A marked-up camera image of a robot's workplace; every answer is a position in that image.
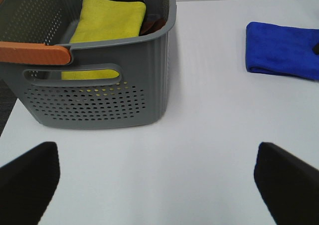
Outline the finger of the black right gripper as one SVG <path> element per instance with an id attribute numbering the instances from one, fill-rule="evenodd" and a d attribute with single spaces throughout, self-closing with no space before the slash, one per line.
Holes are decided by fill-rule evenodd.
<path id="1" fill-rule="evenodd" d="M 315 55 L 319 55 L 319 43 L 317 43 L 313 48 L 312 51 Z"/>

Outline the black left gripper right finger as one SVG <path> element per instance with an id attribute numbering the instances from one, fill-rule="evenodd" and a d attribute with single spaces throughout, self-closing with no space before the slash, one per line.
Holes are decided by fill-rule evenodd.
<path id="1" fill-rule="evenodd" d="M 253 176 L 276 224 L 319 223 L 318 169 L 276 144 L 262 142 Z"/>

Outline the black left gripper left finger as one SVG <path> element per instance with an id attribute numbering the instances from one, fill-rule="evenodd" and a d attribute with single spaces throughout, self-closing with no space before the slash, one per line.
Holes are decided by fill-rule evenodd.
<path id="1" fill-rule="evenodd" d="M 57 145 L 43 142 L 0 168 L 0 223 L 36 225 L 60 180 Z"/>

